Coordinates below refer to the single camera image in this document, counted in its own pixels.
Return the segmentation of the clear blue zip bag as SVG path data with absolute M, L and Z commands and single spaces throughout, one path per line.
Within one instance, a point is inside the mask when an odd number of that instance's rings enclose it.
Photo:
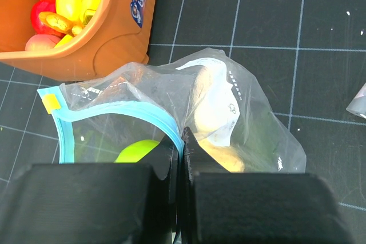
M 61 163 L 136 162 L 143 146 L 163 137 L 181 153 L 188 127 L 228 171 L 305 171 L 302 146 L 276 118 L 256 77 L 222 50 L 161 66 L 132 62 L 38 94 L 54 119 Z

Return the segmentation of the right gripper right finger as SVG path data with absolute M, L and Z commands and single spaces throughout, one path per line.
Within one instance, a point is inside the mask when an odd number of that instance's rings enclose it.
M 191 129 L 181 166 L 183 243 L 351 243 L 328 184 L 313 174 L 230 173 Z

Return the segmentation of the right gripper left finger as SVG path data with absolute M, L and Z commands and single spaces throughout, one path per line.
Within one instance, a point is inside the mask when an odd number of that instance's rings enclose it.
M 137 163 L 33 164 L 1 200 L 2 243 L 171 243 L 178 151 Z

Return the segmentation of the green apple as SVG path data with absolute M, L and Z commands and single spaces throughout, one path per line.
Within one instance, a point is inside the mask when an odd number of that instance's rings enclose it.
M 124 148 L 116 160 L 115 163 L 136 163 L 149 154 L 156 146 L 159 145 L 159 141 L 152 139 L 145 139 Z

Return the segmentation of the orange plastic bin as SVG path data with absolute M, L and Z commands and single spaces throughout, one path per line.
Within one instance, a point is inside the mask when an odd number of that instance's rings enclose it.
M 56 49 L 26 51 L 37 0 L 1 0 L 1 62 L 58 81 L 101 78 L 129 62 L 147 63 L 156 0 L 101 0 L 82 32 Z

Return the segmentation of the white radish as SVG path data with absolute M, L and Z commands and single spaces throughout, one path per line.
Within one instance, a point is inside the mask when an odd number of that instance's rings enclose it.
M 204 66 L 195 81 L 193 119 L 198 136 L 229 146 L 240 108 L 227 80 L 225 65 Z

